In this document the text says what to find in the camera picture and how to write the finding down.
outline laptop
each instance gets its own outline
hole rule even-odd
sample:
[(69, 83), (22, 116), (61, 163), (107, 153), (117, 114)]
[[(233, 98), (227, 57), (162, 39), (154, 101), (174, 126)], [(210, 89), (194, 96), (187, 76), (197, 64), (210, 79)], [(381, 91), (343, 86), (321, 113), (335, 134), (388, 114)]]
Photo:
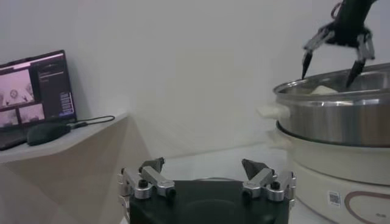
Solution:
[(0, 65), (0, 150), (26, 142), (34, 125), (74, 121), (64, 50)]

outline white electric cooker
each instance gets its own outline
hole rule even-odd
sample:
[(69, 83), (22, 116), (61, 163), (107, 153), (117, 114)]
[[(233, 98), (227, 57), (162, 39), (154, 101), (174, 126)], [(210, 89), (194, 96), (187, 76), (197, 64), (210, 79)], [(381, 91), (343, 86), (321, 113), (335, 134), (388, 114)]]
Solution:
[(300, 201), (338, 223), (390, 223), (390, 64), (349, 89), (347, 74), (282, 84), (259, 112), (277, 120), (268, 135), (288, 152)]

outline black cable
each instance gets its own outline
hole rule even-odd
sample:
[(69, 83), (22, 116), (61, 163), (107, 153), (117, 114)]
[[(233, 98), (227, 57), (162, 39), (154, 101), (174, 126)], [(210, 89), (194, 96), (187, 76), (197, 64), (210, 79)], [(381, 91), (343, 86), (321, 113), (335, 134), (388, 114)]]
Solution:
[[(104, 120), (104, 121), (97, 121), (97, 122), (90, 122), (90, 123), (88, 122), (88, 121), (95, 121), (95, 120), (105, 119), (105, 118), (108, 118), (108, 119)], [(101, 124), (101, 123), (106, 123), (106, 122), (110, 122), (113, 120), (115, 120), (115, 116), (108, 115), (108, 116), (102, 116), (102, 117), (94, 117), (91, 119), (78, 120), (78, 121), (70, 122), (67, 124), (73, 124), (72, 129), (77, 129), (77, 128), (81, 128), (81, 127), (86, 127), (88, 125)]]

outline camera feed on screen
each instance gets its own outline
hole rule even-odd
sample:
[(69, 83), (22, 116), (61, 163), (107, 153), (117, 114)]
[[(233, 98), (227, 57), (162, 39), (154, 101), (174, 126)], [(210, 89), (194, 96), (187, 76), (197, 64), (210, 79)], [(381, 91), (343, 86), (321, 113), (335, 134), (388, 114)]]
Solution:
[(44, 120), (42, 104), (36, 104), (19, 109), (22, 124)]
[(0, 128), (18, 125), (18, 116), (16, 110), (0, 112)]
[(29, 70), (0, 75), (0, 108), (34, 102)]

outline computer mouse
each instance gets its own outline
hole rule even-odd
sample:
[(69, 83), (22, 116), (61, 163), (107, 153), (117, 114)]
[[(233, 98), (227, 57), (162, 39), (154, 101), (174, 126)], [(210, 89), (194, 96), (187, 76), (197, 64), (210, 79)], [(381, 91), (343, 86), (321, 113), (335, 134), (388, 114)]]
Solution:
[(27, 132), (28, 145), (40, 145), (56, 140), (71, 131), (71, 127), (61, 123), (39, 124)]

